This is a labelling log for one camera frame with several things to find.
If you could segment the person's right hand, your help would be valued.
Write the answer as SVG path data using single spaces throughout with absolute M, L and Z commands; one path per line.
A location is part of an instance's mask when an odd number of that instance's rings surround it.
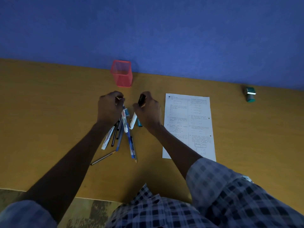
M 143 111 L 135 111 L 142 125 L 152 134 L 156 135 L 161 124 L 161 108 L 159 102 L 155 100 L 149 91 L 143 92 L 146 95 Z

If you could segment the person's left hand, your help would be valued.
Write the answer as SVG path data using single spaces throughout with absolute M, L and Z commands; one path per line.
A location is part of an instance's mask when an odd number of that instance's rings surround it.
M 113 91 L 102 95 L 98 100 L 97 124 L 109 130 L 120 119 L 123 106 L 116 106 L 116 96 L 124 97 L 123 93 Z

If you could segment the person's left forearm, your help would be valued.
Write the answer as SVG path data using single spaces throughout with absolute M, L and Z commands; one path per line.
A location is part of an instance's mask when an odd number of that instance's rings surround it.
M 114 125 L 99 121 L 17 201 L 30 200 L 46 209 L 58 224 L 75 198 L 103 138 Z

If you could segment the person's right forearm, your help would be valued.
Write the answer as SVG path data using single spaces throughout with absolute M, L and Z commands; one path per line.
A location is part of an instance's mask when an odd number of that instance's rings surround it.
M 146 128 L 165 148 L 181 175 L 186 179 L 190 167 L 202 156 L 178 140 L 163 125 L 153 123 Z

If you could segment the pink mesh pen holder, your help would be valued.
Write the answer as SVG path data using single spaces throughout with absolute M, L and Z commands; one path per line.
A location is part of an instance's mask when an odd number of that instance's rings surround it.
M 110 70 L 118 87 L 130 88 L 133 74 L 130 61 L 114 60 Z

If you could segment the pile of pens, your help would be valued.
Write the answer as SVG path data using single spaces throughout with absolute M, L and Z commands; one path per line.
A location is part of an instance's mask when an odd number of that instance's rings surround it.
M 137 163 L 137 157 L 136 157 L 136 154 L 135 154 L 134 142 L 133 142 L 133 139 L 132 139 L 132 137 L 130 135 L 130 130 L 134 127 L 134 123 L 135 123 L 134 119 L 137 116 L 136 116 L 136 114 L 134 114 L 134 117 L 132 118 L 131 124 L 129 126 L 129 124 L 127 122 L 126 108 L 125 107 L 123 107 L 123 108 L 124 109 L 122 111 L 122 116 L 121 116 L 120 122 L 117 122 L 116 125 L 114 125 L 109 130 L 109 132 L 106 135 L 106 139 L 105 139 L 105 141 L 104 141 L 101 149 L 106 149 L 106 147 L 107 147 L 107 145 L 108 145 L 108 143 L 110 141 L 110 138 L 111 138 L 112 134 L 114 133 L 113 138 L 115 138 L 117 129 L 119 128 L 119 138 L 118 138 L 118 143 L 117 143 L 117 147 L 116 147 L 115 151 L 117 152 L 119 150 L 123 133 L 125 133 L 127 135 L 128 142 L 129 142 L 131 158 L 134 159 L 135 162 Z

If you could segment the printed white paper sheet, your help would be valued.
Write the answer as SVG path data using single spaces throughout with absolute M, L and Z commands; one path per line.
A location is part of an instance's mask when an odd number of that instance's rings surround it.
M 202 157 L 216 161 L 210 97 L 166 93 L 164 127 Z

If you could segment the dark striped pencil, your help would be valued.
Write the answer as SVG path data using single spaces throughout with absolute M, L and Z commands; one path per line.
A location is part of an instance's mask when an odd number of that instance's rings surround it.
M 104 160 L 105 158 L 110 157 L 110 156 L 113 155 L 114 153 L 116 153 L 115 150 L 112 151 L 112 152 L 110 152 L 110 153 L 108 153 L 107 155 L 104 155 L 103 157 L 101 157 L 101 158 L 99 158 L 99 159 L 93 161 L 90 165 L 91 165 L 91 166 L 92 166 L 92 165 L 95 165 L 96 163 L 98 163 L 98 162 Z

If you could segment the blue checked shirt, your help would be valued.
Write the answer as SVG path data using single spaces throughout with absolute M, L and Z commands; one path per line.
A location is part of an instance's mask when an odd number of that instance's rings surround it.
M 185 181 L 192 204 L 153 195 L 145 184 L 130 203 L 113 212 L 105 227 L 304 228 L 304 215 L 218 162 L 202 157 Z M 30 200 L 16 200 L 0 213 L 0 228 L 57 225 L 46 209 Z

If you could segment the green and silver stamp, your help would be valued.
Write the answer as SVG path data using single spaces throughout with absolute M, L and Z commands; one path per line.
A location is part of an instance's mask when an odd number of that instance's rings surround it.
M 248 103 L 255 102 L 256 91 L 253 87 L 244 88 L 244 95 L 246 97 L 246 102 Z

